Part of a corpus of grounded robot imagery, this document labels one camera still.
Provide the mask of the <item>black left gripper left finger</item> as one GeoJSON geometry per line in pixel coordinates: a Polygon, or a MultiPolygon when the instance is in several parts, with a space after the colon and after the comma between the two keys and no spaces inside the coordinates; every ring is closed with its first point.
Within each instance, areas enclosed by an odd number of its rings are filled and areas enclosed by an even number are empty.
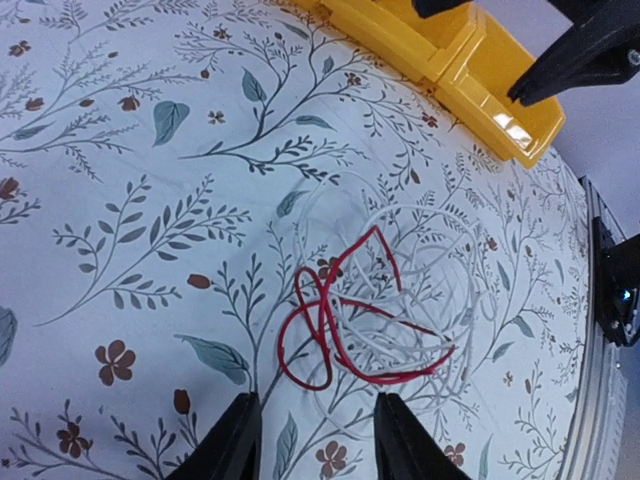
{"type": "Polygon", "coordinates": [[[168,480],[255,480],[260,476],[262,415],[259,395],[242,393],[168,480]]]}

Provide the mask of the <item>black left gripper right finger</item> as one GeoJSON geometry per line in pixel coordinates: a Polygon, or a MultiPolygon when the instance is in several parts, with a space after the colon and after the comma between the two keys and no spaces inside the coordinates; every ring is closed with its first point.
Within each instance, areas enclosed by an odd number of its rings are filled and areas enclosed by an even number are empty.
{"type": "Polygon", "coordinates": [[[378,394],[373,420],[379,480],[470,480],[398,394],[378,394]]]}

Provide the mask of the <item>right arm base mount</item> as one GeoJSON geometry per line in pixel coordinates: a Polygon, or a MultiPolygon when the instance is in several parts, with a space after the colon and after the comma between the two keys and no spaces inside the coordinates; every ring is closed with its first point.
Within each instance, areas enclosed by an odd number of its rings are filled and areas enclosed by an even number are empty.
{"type": "Polygon", "coordinates": [[[592,220],[594,315],[617,347],[639,342],[639,236],[616,243],[601,216],[592,220]]]}

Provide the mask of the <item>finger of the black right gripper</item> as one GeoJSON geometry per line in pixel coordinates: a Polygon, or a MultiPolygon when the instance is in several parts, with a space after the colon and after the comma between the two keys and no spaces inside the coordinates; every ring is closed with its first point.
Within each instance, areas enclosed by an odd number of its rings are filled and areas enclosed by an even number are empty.
{"type": "Polygon", "coordinates": [[[427,19],[440,13],[453,10],[470,1],[471,0],[412,0],[412,6],[420,18],[427,19]]]}
{"type": "Polygon", "coordinates": [[[566,90],[619,85],[639,73],[637,0],[557,0],[572,26],[513,84],[508,97],[532,106],[566,90]]]}

